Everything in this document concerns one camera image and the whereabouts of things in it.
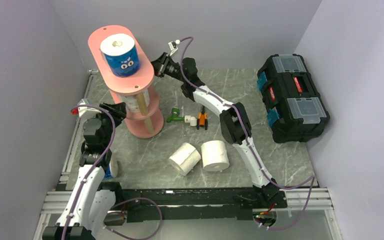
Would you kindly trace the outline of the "blue paper roll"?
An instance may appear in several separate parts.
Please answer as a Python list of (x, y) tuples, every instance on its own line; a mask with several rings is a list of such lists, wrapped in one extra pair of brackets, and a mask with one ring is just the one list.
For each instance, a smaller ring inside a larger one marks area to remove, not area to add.
[(141, 63), (132, 36), (125, 33), (110, 35), (100, 43), (99, 48), (115, 76), (126, 78), (139, 71)]

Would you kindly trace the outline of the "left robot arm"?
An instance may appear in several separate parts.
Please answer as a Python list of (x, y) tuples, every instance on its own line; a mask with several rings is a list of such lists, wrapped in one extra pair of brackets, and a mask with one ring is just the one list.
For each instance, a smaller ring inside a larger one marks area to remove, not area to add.
[(53, 226), (45, 227), (43, 240), (94, 240), (108, 211), (124, 203), (121, 186), (103, 180), (119, 171), (118, 163), (111, 162), (110, 147), (116, 128), (127, 116), (126, 104), (96, 106), (82, 99), (71, 113), (85, 119), (78, 175), (60, 217)]

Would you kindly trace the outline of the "floral paper roll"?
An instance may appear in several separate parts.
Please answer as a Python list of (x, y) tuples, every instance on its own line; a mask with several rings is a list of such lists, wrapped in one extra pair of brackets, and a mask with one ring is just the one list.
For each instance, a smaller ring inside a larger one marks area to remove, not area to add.
[[(143, 92), (141, 92), (144, 98), (145, 106), (148, 107), (150, 103), (149, 91), (146, 88)], [(132, 113), (139, 113), (141, 111), (140, 104), (137, 100), (136, 95), (121, 95), (117, 94), (120, 101), (126, 104), (126, 108)]]

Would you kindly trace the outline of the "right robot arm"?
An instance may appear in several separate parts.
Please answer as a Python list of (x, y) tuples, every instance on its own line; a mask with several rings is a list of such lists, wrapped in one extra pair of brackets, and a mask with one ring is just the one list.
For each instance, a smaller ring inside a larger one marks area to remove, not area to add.
[(194, 58), (186, 57), (177, 63), (164, 52), (151, 65), (156, 77), (169, 76), (181, 81), (181, 90), (186, 98), (218, 116), (224, 140), (237, 150), (250, 173), (256, 203), (262, 208), (269, 207), (275, 201), (279, 187), (257, 152), (244, 105), (227, 101), (210, 90), (198, 77)]

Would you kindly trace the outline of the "white pipe elbow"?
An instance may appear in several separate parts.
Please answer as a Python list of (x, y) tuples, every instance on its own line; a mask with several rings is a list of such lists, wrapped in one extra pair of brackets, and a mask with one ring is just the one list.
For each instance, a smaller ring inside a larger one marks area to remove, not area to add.
[(198, 125), (199, 120), (195, 116), (185, 115), (184, 122), (186, 124), (189, 124), (191, 127), (196, 127)]

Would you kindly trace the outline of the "pink three-tier shelf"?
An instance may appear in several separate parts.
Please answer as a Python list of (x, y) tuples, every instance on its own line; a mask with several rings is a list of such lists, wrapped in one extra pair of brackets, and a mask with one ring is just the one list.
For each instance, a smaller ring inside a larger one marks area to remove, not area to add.
[[(109, 65), (104, 59), (100, 50), (101, 42), (110, 35), (127, 34), (133, 37), (138, 57), (140, 60), (140, 69), (136, 74), (129, 77), (115, 76)], [(97, 67), (103, 77), (106, 86), (111, 93), (116, 104), (121, 103), (117, 94), (123, 96), (136, 95), (140, 106), (140, 112), (130, 112), (126, 107), (126, 118), (124, 120), (129, 131), (136, 137), (146, 139), (157, 135), (164, 125), (163, 114), (159, 109), (160, 99), (152, 84), (154, 78), (154, 69), (138, 44), (131, 31), (120, 25), (108, 25), (95, 30), (88, 38), (88, 46), (97, 64)], [(149, 105), (145, 106), (144, 97), (141, 94), (145, 89), (149, 93)]]

